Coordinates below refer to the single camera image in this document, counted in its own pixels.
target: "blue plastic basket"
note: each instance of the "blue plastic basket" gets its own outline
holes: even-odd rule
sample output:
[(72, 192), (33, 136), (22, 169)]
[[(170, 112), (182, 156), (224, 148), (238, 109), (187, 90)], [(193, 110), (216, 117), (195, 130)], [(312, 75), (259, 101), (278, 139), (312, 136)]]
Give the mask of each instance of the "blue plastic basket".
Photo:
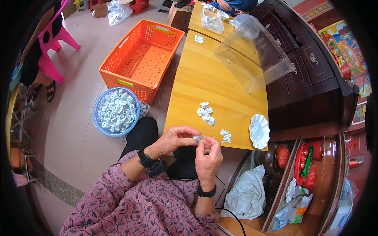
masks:
[[(135, 119), (135, 121), (131, 124), (131, 126), (129, 126), (124, 132), (114, 133), (114, 132), (111, 132), (110, 130), (104, 129), (101, 126), (102, 122), (100, 121), (100, 119), (99, 119), (100, 117), (97, 115), (97, 113), (98, 113), (98, 111), (100, 109), (100, 102), (101, 102), (102, 98), (106, 94), (108, 94), (110, 92), (114, 92), (114, 91), (119, 90), (119, 89), (122, 89), (125, 93), (127, 93), (128, 95), (130, 95), (130, 96), (133, 97), (133, 99), (134, 99), (134, 105), (136, 107), (136, 117), (137, 117), (137, 119)], [(138, 117), (139, 117), (140, 111), (141, 111), (141, 109), (140, 109), (140, 106), (139, 106), (139, 100), (138, 100), (138, 97), (135, 95), (135, 93), (133, 93), (130, 89), (125, 88), (125, 87), (114, 87), (114, 88), (108, 89), (103, 94), (101, 94), (101, 96), (96, 101), (96, 105), (94, 106), (94, 112), (93, 112), (94, 124), (97, 127), (97, 129), (99, 129), (99, 131), (101, 131), (101, 133), (103, 133), (103, 134), (105, 134), (107, 136), (110, 136), (110, 137), (123, 136), (125, 134), (128, 134), (134, 128), (134, 126), (136, 125), (136, 123), (138, 121)]]

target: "crate handle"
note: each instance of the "crate handle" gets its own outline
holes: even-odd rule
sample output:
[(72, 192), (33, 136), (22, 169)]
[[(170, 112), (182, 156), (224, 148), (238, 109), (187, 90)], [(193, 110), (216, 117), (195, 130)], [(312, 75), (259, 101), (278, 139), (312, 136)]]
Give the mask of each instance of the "crate handle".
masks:
[(123, 81), (123, 80), (120, 80), (120, 79), (117, 79), (117, 82), (122, 84), (122, 85), (125, 85), (127, 87), (134, 88), (134, 84), (132, 84), (132, 83), (129, 83), (129, 82), (126, 82), (126, 81)]
[(168, 28), (165, 28), (165, 27), (162, 27), (162, 26), (159, 26), (159, 25), (150, 24), (150, 27), (154, 30), (159, 30), (159, 31), (164, 32), (166, 34), (176, 34), (175, 31), (169, 30)]
[(129, 37), (127, 37), (120, 45), (119, 45), (119, 48), (121, 48), (123, 46), (123, 44), (129, 39)]

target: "clear plastic box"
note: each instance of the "clear plastic box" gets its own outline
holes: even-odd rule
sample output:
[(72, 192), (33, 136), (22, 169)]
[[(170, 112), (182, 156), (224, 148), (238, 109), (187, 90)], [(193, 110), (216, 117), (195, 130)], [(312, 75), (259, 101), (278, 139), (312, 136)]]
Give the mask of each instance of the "clear plastic box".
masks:
[(248, 93), (294, 71), (282, 48), (253, 16), (241, 23), (214, 54)]
[[(211, 20), (211, 21), (205, 20), (206, 17), (210, 17), (211, 19), (215, 17), (216, 20)], [(217, 34), (222, 33), (223, 30), (225, 29), (222, 23), (222, 19), (218, 17), (218, 15), (215, 12), (209, 11), (205, 8), (203, 8), (201, 12), (201, 21), (202, 21), (203, 28), (213, 31)]]

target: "orange plastic crate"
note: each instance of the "orange plastic crate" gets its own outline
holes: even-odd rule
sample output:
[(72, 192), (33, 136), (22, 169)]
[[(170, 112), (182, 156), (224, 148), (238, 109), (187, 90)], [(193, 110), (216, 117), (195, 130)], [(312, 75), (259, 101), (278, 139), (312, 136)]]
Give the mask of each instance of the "orange plastic crate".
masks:
[(152, 104), (184, 32), (141, 20), (113, 48), (99, 70), (109, 88), (123, 86)]

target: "wrist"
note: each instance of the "wrist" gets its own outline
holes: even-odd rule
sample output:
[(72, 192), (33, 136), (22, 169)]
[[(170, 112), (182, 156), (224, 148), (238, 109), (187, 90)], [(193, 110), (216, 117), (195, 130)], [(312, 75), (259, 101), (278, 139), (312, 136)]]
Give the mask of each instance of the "wrist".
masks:
[(212, 191), (215, 188), (215, 182), (216, 182), (215, 177), (212, 177), (211, 179), (206, 180), (206, 181), (200, 180), (202, 191), (206, 193)]
[(159, 158), (159, 154), (158, 154), (158, 152), (156, 151), (156, 148), (153, 145), (146, 147), (143, 150), (143, 152), (144, 152), (145, 155), (148, 155), (152, 160), (156, 160), (156, 159)]

